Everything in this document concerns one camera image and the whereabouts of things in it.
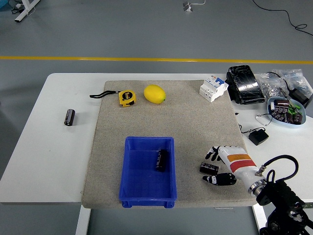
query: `blue plastic bin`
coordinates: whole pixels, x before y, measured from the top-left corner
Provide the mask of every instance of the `blue plastic bin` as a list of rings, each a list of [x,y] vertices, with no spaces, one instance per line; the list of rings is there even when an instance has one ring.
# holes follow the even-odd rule
[[[161,149],[169,152],[164,172],[156,170]],[[124,208],[174,207],[177,190],[172,137],[126,137],[119,199]]]

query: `yellow floor line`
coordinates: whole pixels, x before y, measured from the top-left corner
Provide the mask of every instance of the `yellow floor line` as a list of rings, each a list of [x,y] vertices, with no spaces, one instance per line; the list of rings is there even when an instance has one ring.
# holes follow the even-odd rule
[[[132,57],[72,57],[72,56],[0,56],[0,60],[73,60],[73,61],[139,61],[139,62],[201,62],[201,63],[253,63],[253,64],[304,64],[308,60],[241,60],[241,59],[185,59],[185,58],[132,58]]]

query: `white circuit breaker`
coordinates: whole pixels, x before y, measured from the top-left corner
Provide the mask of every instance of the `white circuit breaker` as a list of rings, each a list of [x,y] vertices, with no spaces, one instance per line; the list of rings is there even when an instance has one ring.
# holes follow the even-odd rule
[[[199,94],[208,101],[213,102],[217,97],[223,95],[227,88],[227,83],[219,77],[212,75],[204,81],[202,86],[200,86]]]

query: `lemon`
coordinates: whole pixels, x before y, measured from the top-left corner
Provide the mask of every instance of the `lemon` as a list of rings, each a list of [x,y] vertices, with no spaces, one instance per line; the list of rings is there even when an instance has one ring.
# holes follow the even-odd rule
[[[145,88],[143,91],[146,99],[154,104],[160,104],[165,101],[166,94],[165,91],[158,85],[151,84]]]

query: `black power adapter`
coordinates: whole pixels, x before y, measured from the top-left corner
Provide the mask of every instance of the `black power adapter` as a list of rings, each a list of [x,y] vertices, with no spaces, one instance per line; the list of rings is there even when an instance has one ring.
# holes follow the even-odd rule
[[[289,90],[289,96],[292,99],[301,103],[302,105],[305,105],[309,101],[309,99],[301,91],[299,91],[297,88],[295,88],[293,90]]]
[[[268,139],[268,134],[265,130],[260,129],[257,131],[252,131],[249,135],[249,140],[251,140],[255,145],[259,145]]]

